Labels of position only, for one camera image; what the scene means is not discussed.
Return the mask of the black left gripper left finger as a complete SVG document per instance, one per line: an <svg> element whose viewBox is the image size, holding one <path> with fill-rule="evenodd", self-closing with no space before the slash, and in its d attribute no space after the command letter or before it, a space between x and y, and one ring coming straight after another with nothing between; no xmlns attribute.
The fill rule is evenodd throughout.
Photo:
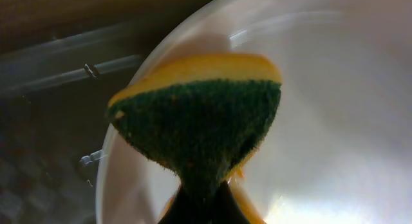
<svg viewBox="0 0 412 224"><path fill-rule="evenodd" d="M204 223L206 223L206 221L202 211L195 202L190 199L182 186L178 188L170 207L158 221L158 224Z"/></svg>

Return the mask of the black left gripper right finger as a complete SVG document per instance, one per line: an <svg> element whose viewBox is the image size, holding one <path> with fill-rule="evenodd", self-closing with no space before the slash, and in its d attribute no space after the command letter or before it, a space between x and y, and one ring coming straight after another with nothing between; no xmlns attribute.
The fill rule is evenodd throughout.
<svg viewBox="0 0 412 224"><path fill-rule="evenodd" d="M207 224L250 224L235 201L227 182L222 182L215 194Z"/></svg>

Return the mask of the orange green sponge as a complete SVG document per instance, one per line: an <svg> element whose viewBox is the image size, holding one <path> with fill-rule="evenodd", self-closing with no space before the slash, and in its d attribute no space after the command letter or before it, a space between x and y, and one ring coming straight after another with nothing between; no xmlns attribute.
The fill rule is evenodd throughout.
<svg viewBox="0 0 412 224"><path fill-rule="evenodd" d="M194 55L163 64L119 91L106 115L131 147L177 175L206 223L222 182L249 222L262 223L230 179L264 141L281 85L278 68L264 56Z"/></svg>

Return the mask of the brown serving tray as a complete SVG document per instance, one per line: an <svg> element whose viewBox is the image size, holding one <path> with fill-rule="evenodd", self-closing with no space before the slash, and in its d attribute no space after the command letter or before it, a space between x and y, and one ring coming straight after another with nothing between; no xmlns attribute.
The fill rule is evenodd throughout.
<svg viewBox="0 0 412 224"><path fill-rule="evenodd" d="M111 96L212 0L1 0L1 222L94 223Z"/></svg>

